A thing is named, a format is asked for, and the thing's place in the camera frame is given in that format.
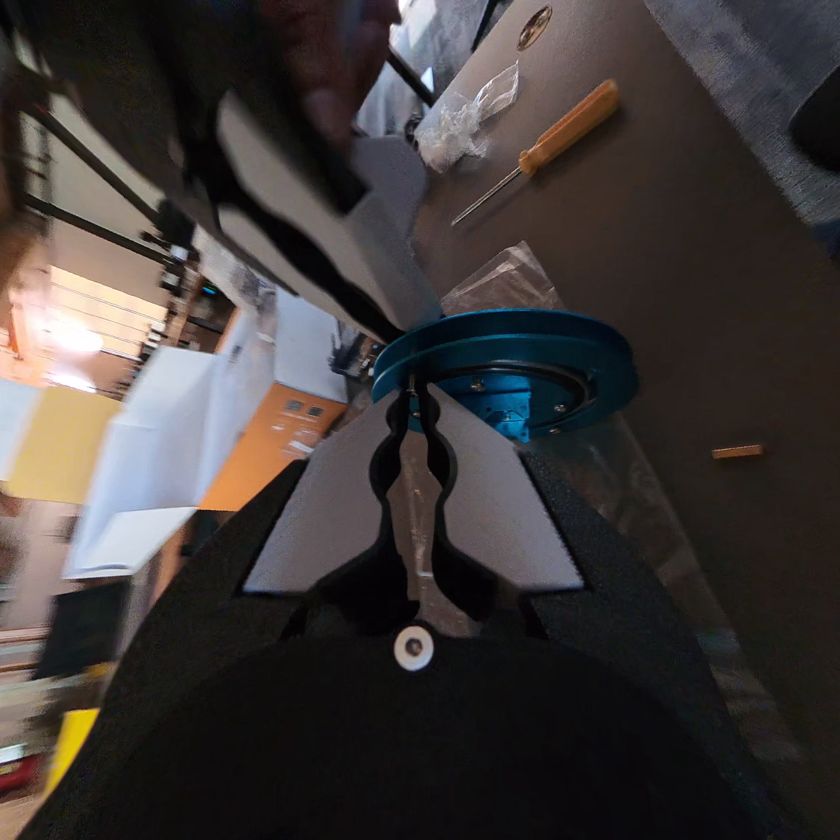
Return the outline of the orange box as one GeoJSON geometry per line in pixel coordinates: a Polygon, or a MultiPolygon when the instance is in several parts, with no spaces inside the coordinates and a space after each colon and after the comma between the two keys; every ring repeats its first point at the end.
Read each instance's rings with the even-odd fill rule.
{"type": "Polygon", "coordinates": [[[332,369],[339,347],[337,320],[283,290],[259,320],[237,315],[213,385],[199,510],[238,511],[312,453],[349,402],[332,369]]]}

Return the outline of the blue round turntable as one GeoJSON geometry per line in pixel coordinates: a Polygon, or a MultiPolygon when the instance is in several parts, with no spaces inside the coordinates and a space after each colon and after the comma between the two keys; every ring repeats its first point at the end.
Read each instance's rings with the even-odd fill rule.
{"type": "Polygon", "coordinates": [[[631,346],[619,332],[572,312],[534,308],[473,311],[408,332],[379,355],[373,402],[407,387],[410,375],[483,422],[483,395],[529,389],[530,440],[598,424],[638,388],[631,346]]]}

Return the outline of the teal perforated bracket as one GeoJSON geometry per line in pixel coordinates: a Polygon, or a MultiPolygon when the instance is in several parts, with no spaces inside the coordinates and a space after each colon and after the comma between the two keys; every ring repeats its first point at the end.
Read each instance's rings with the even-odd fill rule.
{"type": "Polygon", "coordinates": [[[526,444],[530,440],[531,391],[485,394],[481,397],[479,416],[503,437],[526,444]]]}

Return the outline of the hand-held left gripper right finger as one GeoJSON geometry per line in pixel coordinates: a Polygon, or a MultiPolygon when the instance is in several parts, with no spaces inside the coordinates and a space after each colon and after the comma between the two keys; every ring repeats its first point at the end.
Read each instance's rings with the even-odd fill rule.
{"type": "Polygon", "coordinates": [[[475,622],[526,613],[533,596],[581,592],[585,578],[515,444],[438,387],[423,390],[427,464],[440,485],[432,570],[475,622]]]}

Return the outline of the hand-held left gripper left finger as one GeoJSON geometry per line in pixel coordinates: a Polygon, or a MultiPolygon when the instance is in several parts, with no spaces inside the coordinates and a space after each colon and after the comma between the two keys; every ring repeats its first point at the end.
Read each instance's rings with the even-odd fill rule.
{"type": "Polygon", "coordinates": [[[401,473],[410,408],[397,388],[304,461],[244,593],[297,599],[309,613],[332,607],[363,635],[416,617],[387,497],[401,473]]]}

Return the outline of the large white box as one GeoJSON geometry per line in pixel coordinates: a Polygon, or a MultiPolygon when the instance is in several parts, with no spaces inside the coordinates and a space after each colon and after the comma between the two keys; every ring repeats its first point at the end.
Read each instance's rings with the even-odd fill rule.
{"type": "Polygon", "coordinates": [[[218,353],[155,351],[108,424],[65,580],[136,574],[197,511],[274,381],[277,313],[235,312],[218,353]]]}

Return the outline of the crumpled clear plastic wrap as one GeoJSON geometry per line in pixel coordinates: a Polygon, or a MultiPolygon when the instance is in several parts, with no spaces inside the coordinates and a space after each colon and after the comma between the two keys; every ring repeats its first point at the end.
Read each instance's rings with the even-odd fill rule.
{"type": "Polygon", "coordinates": [[[489,141],[485,124],[517,102],[518,90],[519,62],[515,61],[472,99],[446,91],[414,132],[414,143],[425,165],[442,175],[465,157],[486,156],[489,141]]]}

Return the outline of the round brass desk grommet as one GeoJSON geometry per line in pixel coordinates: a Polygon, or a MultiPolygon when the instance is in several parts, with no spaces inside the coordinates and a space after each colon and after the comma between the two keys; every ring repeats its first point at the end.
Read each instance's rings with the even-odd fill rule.
{"type": "Polygon", "coordinates": [[[521,28],[518,37],[518,52],[522,53],[533,46],[533,44],[542,36],[546,28],[549,26],[552,15],[552,6],[550,4],[545,4],[528,18],[521,28]]]}

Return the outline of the yellow box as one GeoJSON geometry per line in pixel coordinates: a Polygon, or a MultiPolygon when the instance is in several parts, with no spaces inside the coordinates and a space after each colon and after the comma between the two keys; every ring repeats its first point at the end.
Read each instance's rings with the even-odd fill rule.
{"type": "Polygon", "coordinates": [[[63,385],[40,389],[2,492],[13,498],[80,505],[104,435],[123,405],[63,385]]]}

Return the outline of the yellow sign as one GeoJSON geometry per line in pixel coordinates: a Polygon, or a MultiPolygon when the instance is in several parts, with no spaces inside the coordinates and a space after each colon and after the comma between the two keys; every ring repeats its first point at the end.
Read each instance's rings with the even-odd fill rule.
{"type": "Polygon", "coordinates": [[[69,710],[64,713],[56,745],[47,767],[44,798],[48,798],[78,756],[98,717],[99,708],[69,710]]]}

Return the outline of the person's right hand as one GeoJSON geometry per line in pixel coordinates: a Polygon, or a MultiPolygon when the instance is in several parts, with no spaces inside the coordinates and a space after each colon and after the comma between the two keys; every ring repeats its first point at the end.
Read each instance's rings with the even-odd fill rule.
{"type": "Polygon", "coordinates": [[[264,2],[280,54],[310,123],[338,149],[385,64],[396,1],[264,2]]]}

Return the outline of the small white box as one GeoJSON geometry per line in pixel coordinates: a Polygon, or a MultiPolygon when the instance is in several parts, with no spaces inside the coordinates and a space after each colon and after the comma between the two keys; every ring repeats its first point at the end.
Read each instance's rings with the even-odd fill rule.
{"type": "Polygon", "coordinates": [[[7,480],[40,394],[37,386],[1,378],[1,482],[7,480]]]}

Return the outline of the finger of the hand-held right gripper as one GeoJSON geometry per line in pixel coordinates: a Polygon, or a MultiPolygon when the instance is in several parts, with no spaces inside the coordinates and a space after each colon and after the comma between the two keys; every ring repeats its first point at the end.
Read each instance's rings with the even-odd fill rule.
{"type": "Polygon", "coordinates": [[[216,207],[219,232],[252,258],[268,278],[313,307],[379,340],[394,340],[395,325],[372,298],[340,273],[307,234],[258,205],[216,207]]]}
{"type": "Polygon", "coordinates": [[[438,296],[415,261],[411,227],[424,195],[424,164],[396,136],[353,138],[348,157],[315,155],[314,142],[281,125],[274,136],[233,92],[218,105],[218,143],[244,194],[315,241],[368,294],[395,330],[441,317],[438,296]]]}

